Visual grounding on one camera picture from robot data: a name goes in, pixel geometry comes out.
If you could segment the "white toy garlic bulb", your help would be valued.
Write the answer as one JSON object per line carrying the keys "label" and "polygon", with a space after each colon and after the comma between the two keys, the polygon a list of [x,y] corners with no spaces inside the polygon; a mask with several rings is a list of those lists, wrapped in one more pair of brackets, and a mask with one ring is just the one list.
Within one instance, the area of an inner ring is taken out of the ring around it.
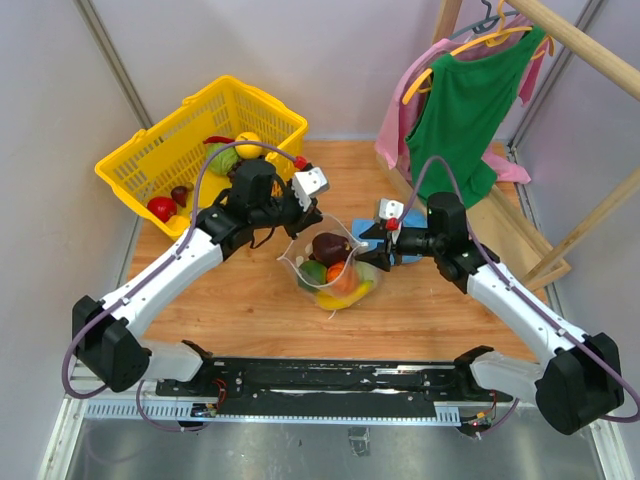
{"label": "white toy garlic bulb", "polygon": [[376,267],[362,261],[356,261],[354,266],[361,283],[370,282],[373,285],[378,283],[380,271]]}

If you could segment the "dark purple toy fruit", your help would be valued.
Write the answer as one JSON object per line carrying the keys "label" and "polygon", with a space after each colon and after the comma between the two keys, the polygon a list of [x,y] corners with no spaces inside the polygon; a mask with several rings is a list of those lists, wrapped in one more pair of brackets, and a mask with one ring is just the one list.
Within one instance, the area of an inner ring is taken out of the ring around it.
{"label": "dark purple toy fruit", "polygon": [[312,253],[315,260],[330,267],[345,261],[351,253],[349,240],[331,232],[322,232],[312,240]]}

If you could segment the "rough orange toy tangerine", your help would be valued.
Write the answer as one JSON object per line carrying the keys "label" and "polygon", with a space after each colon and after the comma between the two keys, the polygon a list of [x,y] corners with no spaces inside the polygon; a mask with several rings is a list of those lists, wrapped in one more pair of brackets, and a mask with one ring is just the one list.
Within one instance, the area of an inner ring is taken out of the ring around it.
{"label": "rough orange toy tangerine", "polygon": [[346,296],[359,285],[359,276],[346,261],[338,262],[327,269],[326,281],[334,295]]}

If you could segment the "clear dotted zip top bag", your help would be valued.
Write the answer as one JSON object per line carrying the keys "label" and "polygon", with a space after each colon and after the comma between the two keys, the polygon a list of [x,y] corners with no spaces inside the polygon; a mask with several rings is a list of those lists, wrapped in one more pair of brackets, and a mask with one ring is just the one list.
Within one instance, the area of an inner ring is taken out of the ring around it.
{"label": "clear dotted zip top bag", "polygon": [[292,240],[278,261],[317,307],[338,311],[360,303],[380,284],[379,271],[357,259],[368,247],[326,214]]}

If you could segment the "yellow green toy mango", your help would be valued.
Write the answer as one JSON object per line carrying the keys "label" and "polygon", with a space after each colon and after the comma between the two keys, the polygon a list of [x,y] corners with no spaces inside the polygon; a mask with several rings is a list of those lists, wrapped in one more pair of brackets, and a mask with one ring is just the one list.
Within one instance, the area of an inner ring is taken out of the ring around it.
{"label": "yellow green toy mango", "polygon": [[302,287],[324,285],[327,280],[327,267],[317,260],[307,260],[299,266],[298,283]]}

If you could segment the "yellow toy banana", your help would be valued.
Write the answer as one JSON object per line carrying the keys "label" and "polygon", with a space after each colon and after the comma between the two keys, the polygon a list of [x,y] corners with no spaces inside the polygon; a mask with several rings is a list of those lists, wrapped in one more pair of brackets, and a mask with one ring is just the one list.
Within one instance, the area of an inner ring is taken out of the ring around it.
{"label": "yellow toy banana", "polygon": [[334,297],[324,292],[318,292],[315,296],[316,305],[331,311],[349,308],[368,295],[374,287],[375,283],[373,281],[365,281],[344,297]]}

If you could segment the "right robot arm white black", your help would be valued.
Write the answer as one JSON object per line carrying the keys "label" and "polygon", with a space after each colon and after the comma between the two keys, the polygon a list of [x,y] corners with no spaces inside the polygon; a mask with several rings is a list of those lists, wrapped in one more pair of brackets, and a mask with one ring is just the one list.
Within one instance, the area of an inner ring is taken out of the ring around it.
{"label": "right robot arm white black", "polygon": [[477,347],[459,357],[455,392],[474,400],[487,390],[535,405],[556,431],[570,435],[621,406],[619,351],[606,334],[589,335],[525,288],[472,233],[453,193],[428,200],[427,224],[408,227],[406,207],[383,198],[362,233],[373,249],[359,260],[389,271],[405,256],[433,258],[441,276],[487,307],[534,353],[535,362]]}

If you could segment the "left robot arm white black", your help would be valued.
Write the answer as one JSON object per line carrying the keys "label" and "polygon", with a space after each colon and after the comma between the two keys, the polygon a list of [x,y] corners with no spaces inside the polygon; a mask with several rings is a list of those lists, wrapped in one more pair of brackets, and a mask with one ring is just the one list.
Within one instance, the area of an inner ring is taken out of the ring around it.
{"label": "left robot arm white black", "polygon": [[325,174],[312,165],[282,182],[269,162],[244,163],[232,186],[141,274],[100,300],[84,296],[76,302],[71,355],[115,393],[143,379],[177,380],[192,395],[207,393],[214,371],[204,365],[203,351],[188,342],[144,345],[141,337],[195,280],[242,246],[253,245],[255,231],[283,228],[296,238],[319,223],[323,216],[317,197],[328,188]]}

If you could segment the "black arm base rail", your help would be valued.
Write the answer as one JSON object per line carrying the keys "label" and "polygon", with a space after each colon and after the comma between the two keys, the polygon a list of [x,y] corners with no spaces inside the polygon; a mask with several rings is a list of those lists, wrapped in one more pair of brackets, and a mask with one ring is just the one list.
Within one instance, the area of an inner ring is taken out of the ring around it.
{"label": "black arm base rail", "polygon": [[212,398],[226,390],[222,414],[258,418],[417,419],[439,403],[508,402],[473,387],[452,362],[348,361],[218,357],[190,381],[166,379],[159,396]]}

